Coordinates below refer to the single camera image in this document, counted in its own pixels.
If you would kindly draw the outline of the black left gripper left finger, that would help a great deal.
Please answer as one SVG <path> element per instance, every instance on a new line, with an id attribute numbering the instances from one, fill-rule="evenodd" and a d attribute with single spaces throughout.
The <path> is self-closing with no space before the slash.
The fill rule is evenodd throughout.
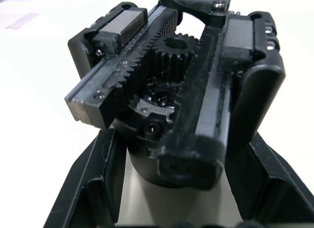
<path id="1" fill-rule="evenodd" d="M 119 218 L 126 152 L 126 140 L 116 130 L 101 130 L 73 163 L 44 227 L 114 227 Z"/>

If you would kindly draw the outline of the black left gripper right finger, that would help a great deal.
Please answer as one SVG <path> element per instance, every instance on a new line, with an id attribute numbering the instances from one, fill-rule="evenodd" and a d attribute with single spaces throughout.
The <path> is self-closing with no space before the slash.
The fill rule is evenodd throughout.
<path id="1" fill-rule="evenodd" d="M 230 141 L 225 172 L 240 217 L 260 224 L 313 224 L 314 196 L 290 164 L 260 136 Z"/>

